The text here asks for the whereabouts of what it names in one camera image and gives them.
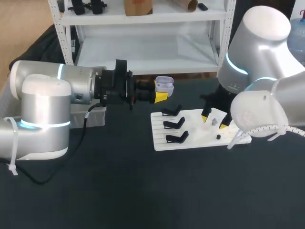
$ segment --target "white plastic tray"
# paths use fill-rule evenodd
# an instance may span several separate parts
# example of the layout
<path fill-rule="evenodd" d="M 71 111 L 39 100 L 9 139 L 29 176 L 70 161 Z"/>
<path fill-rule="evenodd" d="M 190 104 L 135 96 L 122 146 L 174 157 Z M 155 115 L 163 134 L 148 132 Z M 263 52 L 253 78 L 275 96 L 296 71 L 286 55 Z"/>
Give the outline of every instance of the white plastic tray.
<path fill-rule="evenodd" d="M 156 151 L 163 151 L 210 146 L 227 146 L 239 130 L 234 121 L 231 122 L 229 127 L 218 129 L 219 124 L 226 115 L 225 112 L 213 108 L 206 123 L 203 123 L 201 113 L 202 109 L 180 111 L 176 117 L 162 116 L 161 112 L 152 113 L 151 121 L 154 149 Z M 180 130 L 164 128 L 163 121 L 177 123 L 181 117 L 185 117 L 185 122 Z M 216 118 L 218 122 L 216 126 L 212 125 L 212 120 L 214 118 Z M 186 130 L 189 132 L 189 136 L 184 143 L 179 144 L 166 142 L 166 135 L 180 137 Z M 217 135 L 221 135 L 220 140 L 216 139 Z M 249 136 L 240 141 L 239 144 L 248 144 L 251 140 L 252 139 Z"/>

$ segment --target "cable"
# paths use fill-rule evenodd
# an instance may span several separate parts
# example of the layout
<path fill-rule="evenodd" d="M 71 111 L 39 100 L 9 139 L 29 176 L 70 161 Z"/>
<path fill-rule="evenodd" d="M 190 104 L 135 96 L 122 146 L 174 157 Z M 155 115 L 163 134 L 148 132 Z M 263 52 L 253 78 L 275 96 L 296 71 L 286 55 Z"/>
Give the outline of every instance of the cable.
<path fill-rule="evenodd" d="M 234 145 L 238 144 L 241 140 L 248 137 L 249 135 L 253 135 L 253 134 L 263 132 L 263 131 L 268 131 L 268 130 L 279 130 L 280 128 L 281 127 L 279 125 L 265 125 L 265 126 L 261 126 L 261 127 L 249 130 L 245 133 L 243 133 L 242 131 L 239 131 L 239 132 L 237 132 L 237 134 L 235 135 L 233 140 L 228 145 L 228 149 L 232 149 L 232 147 Z M 296 127 L 284 125 L 284 130 L 295 133 L 295 134 L 300 135 L 302 137 L 305 137 L 305 131 L 303 131 L 301 129 L 298 129 Z"/>
<path fill-rule="evenodd" d="M 27 178 L 29 178 L 34 184 L 36 185 L 44 185 L 46 183 L 48 183 L 65 165 L 66 163 L 75 155 L 76 151 L 78 150 L 78 148 L 81 146 L 81 143 L 85 137 L 85 134 L 86 134 L 86 126 L 87 126 L 87 119 L 88 119 L 88 116 L 89 116 L 89 113 L 91 110 L 93 110 L 94 108 L 96 107 L 102 107 L 103 105 L 102 104 L 94 104 L 92 105 L 86 115 L 85 115 L 85 118 L 84 118 L 84 123 L 83 123 L 83 127 L 82 127 L 82 133 L 81 133 L 81 138 L 77 144 L 77 146 L 75 147 L 74 150 L 72 150 L 68 156 L 58 165 L 54 168 L 54 170 L 51 172 L 50 176 L 44 180 L 44 181 L 39 181 L 37 180 L 36 178 L 34 178 L 25 168 L 17 165 L 16 165 L 16 168 L 21 172 L 23 173 Z M 0 163 L 4 163 L 4 164 L 10 164 L 10 161 L 7 160 L 7 159 L 4 159 L 4 158 L 0 158 Z"/>

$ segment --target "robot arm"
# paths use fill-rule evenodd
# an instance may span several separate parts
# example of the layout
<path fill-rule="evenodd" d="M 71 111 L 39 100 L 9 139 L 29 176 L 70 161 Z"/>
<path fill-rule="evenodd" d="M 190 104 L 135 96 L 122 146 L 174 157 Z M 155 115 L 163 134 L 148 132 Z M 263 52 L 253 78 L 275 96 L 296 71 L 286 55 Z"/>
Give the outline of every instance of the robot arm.
<path fill-rule="evenodd" d="M 17 134 L 19 160 L 54 159 L 67 152 L 70 104 L 91 104 L 95 98 L 100 106 L 128 103 L 132 109 L 136 100 L 156 103 L 168 97 L 155 92 L 153 83 L 136 82 L 123 60 L 116 60 L 113 71 L 102 69 L 100 74 L 88 67 L 18 61 L 11 70 L 10 89 L 21 100 L 22 117 L 17 131 L 0 120 L 0 158 L 12 157 Z"/>
<path fill-rule="evenodd" d="M 203 119 L 216 104 L 228 113 L 220 128 L 232 119 L 244 132 L 305 124 L 305 68 L 289 52 L 289 32 L 289 20 L 276 9 L 253 7 L 244 15 L 218 72 L 219 89 L 205 97 Z"/>

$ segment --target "black tablecloth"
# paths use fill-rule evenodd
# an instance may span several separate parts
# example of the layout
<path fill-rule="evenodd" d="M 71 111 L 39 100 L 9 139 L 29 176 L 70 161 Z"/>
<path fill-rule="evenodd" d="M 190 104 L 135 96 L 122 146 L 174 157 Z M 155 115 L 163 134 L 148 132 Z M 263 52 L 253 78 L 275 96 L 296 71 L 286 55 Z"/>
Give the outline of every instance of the black tablecloth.
<path fill-rule="evenodd" d="M 217 79 L 175 83 L 169 101 L 108 106 L 77 154 L 44 186 L 0 165 L 0 228 L 257 229 L 305 227 L 305 139 L 156 152 L 150 113 L 203 108 Z M 73 148 L 81 130 L 71 130 Z M 62 158 L 24 161 L 44 179 Z"/>

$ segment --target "shelf post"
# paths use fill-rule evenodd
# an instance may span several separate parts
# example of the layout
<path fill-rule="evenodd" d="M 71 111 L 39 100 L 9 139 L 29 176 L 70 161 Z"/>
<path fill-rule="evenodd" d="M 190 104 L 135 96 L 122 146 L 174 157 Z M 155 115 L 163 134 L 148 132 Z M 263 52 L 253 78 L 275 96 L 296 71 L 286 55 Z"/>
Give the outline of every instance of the shelf post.
<path fill-rule="evenodd" d="M 219 65 L 220 68 L 224 62 L 224 57 L 228 52 L 230 36 L 231 36 L 231 29 L 234 17 L 234 10 L 236 5 L 236 0 L 224 0 L 226 1 L 226 18 L 224 20 L 224 29 L 223 29 L 223 37 L 221 39 L 220 51 L 219 51 Z"/>
<path fill-rule="evenodd" d="M 64 26 L 61 24 L 61 13 L 58 9 L 57 0 L 48 0 L 48 2 L 53 17 L 54 26 L 57 32 L 57 37 L 61 45 L 62 55 L 65 59 L 66 64 L 74 65 L 71 47 L 69 47 Z"/>

